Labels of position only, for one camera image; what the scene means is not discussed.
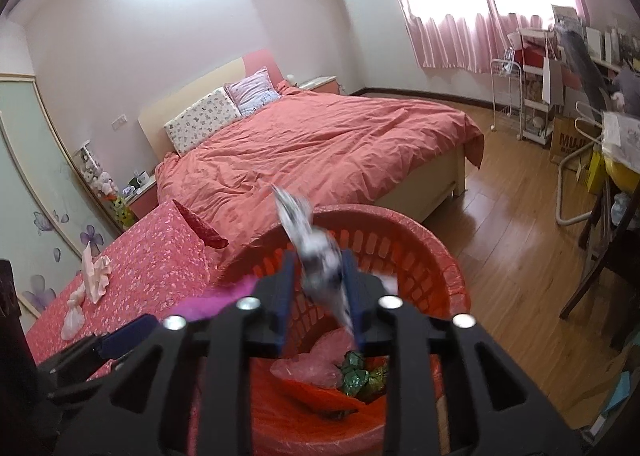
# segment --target nightstand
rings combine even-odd
[[[316,93],[333,93],[340,95],[340,85],[337,77],[318,77],[298,86],[301,90],[310,90]]]
[[[124,203],[131,209],[139,220],[158,207],[156,175],[151,176],[149,181],[140,187],[133,196],[126,199]]]

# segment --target bed leg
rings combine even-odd
[[[456,185],[453,188],[454,197],[457,198],[458,196],[462,196],[462,194],[466,190],[465,178],[466,178],[465,149],[464,147],[459,147],[456,149]]]

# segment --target pink blanket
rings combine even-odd
[[[316,206],[372,203],[461,144],[480,167],[484,136],[459,110],[278,88],[281,99],[156,168],[159,201],[175,198],[215,227],[230,242],[224,258],[276,222],[271,183]]]

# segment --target blue paper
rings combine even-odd
[[[629,394],[631,393],[631,375],[628,371],[625,371],[620,374],[620,380],[616,386],[616,390],[613,392],[613,396],[611,400],[607,404],[607,407],[604,408],[604,412],[609,412],[611,409],[616,407],[620,402],[626,400]]]

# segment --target wooden floor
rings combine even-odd
[[[591,423],[602,396],[594,382],[617,354],[609,348],[624,305],[623,283],[603,274],[572,312],[558,314],[577,287],[583,253],[580,226],[554,219],[558,168],[548,150],[519,142],[492,112],[449,104],[467,112],[484,132],[480,170],[467,162],[466,192],[446,200],[425,222],[458,258],[472,313],[549,397],[571,427]],[[563,217],[591,210],[593,197],[565,176]]]

